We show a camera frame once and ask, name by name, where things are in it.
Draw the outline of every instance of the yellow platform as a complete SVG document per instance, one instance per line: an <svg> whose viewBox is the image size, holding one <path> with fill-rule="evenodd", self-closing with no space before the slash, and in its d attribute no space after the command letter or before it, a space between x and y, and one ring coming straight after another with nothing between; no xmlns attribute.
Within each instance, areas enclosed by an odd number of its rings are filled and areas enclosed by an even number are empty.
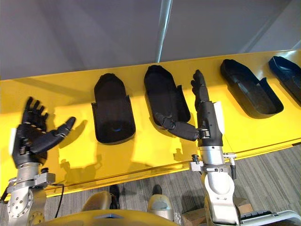
<svg viewBox="0 0 301 226"><path fill-rule="evenodd" d="M182 84L191 112L189 123L193 125L196 125L197 118L190 80L196 69L204 74L210 99L222 102L226 129L223 136L224 152L235 152L239 158L245 158L301 142L301 107L270 71L268 61L274 55L301 65L301 50L204 57L163 62L160 65L173 75L176 85ZM221 76L220 65L226 58L246 65L259 79L267 77L282 101L284 111L267 119L247 116ZM48 108L48 129L56 128L70 116L77 118L71 134L48 152L45 164L50 172L56 174L57 182L66 184L67 193L187 170L191 155L199 154L197 143L154 128L143 83L149 65L1 81L1 193L8 180L16 176L13 160L8 154L10 129L20 123L28 96L41 100ZM114 73L124 82L132 103L136 134L134 139L120 145L103 145L95 138L91 102L95 101L94 86L105 73ZM47 188L48 195L59 192L60 189Z"/></svg>

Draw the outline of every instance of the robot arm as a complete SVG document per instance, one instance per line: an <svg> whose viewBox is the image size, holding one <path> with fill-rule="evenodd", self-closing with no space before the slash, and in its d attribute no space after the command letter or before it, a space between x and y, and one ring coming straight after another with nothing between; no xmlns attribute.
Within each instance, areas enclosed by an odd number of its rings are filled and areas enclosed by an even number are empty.
<svg viewBox="0 0 301 226"><path fill-rule="evenodd" d="M234 182L236 169L232 169L232 178L228 175L229 167L224 158L229 158L234 164L234 153L222 152L222 133L214 104L209 100L203 74L196 70L193 75L192 92L196 96L195 108L197 110L198 128L184 122L172 121L161 114L156 114L157 120L169 132L187 140L198 140L202 161L193 155L190 163L192 171L201 172L202 183L206 192L205 209L207 224L210 226L239 225L238 213L233 203Z"/></svg>
<svg viewBox="0 0 301 226"><path fill-rule="evenodd" d="M47 151L59 144L72 129L75 118L71 117L52 131L47 132L44 106L30 97L25 105L21 124L17 127L12 157L17 177L10 179L0 201L11 194L8 202L9 226L33 225L44 222L46 193L44 188L55 182L55 174L48 168L39 170L47 159Z"/></svg>

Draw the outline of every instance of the bolt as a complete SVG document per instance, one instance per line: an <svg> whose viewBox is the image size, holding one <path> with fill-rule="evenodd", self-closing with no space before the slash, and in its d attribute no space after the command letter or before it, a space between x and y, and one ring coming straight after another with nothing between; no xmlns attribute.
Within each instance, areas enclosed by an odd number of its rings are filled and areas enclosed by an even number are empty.
<svg viewBox="0 0 301 226"><path fill-rule="evenodd" d="M198 155L197 154L192 155L192 161L194 161L194 162L198 161Z"/></svg>

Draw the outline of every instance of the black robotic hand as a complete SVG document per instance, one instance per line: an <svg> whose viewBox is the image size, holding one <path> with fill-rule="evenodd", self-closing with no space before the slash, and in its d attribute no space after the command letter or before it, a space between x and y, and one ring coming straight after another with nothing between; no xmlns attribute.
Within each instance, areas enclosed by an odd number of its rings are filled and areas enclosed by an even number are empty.
<svg viewBox="0 0 301 226"><path fill-rule="evenodd" d="M16 167L26 162L44 164L47 159L47 151L59 144L69 134L76 120L75 117L71 117L57 129L47 132L48 113L42 115L44 106L39 107L39 100L35 101L33 105L32 102L33 98L29 97L21 124L16 130L12 153Z"/></svg>

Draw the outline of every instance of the black cable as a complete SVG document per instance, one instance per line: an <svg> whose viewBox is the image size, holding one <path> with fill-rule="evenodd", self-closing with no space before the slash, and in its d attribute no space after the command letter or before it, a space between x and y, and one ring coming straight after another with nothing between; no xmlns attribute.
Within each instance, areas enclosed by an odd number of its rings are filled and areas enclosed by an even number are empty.
<svg viewBox="0 0 301 226"><path fill-rule="evenodd" d="M60 202L58 204L57 211L56 211L56 214L55 214L55 218L57 218L58 212L59 212L60 207L61 207L62 199L63 199L65 185L64 184L52 184L52 185L53 186L60 186L60 187L62 187L62 194L61 194Z"/></svg>

